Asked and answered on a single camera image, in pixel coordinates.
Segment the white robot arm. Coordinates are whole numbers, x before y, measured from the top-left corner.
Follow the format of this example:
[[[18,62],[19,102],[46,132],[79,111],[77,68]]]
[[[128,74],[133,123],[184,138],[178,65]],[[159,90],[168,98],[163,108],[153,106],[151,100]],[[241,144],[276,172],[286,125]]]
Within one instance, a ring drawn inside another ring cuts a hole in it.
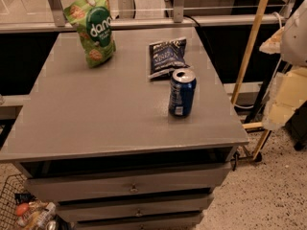
[[[307,102],[307,0],[260,46],[260,51],[279,54],[290,64],[287,72],[274,76],[262,119],[264,129],[276,130]]]

